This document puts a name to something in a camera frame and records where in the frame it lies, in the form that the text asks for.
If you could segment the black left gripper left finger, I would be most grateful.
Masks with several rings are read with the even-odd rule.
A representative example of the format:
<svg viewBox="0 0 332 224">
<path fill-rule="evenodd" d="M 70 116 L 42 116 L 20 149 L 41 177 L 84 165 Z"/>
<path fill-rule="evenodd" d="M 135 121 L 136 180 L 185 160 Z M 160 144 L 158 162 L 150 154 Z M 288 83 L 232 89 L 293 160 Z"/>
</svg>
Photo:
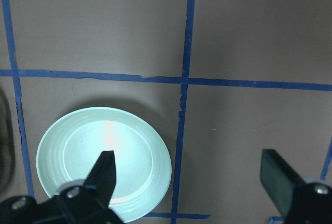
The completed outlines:
<svg viewBox="0 0 332 224">
<path fill-rule="evenodd" d="M 103 151 L 87 176 L 84 187 L 90 190 L 104 208 L 108 208 L 115 185 L 115 154 L 112 150 Z"/>
</svg>

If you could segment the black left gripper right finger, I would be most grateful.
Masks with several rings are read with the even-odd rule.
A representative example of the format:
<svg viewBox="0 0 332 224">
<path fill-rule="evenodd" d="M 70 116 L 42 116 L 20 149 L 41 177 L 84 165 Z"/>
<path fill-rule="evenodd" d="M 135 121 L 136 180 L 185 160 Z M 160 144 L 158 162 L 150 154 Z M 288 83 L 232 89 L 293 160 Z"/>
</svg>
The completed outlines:
<svg viewBox="0 0 332 224">
<path fill-rule="evenodd" d="M 299 174 L 274 149 L 263 149 L 260 182 L 283 218 L 292 210 L 295 191 L 306 185 Z"/>
</svg>

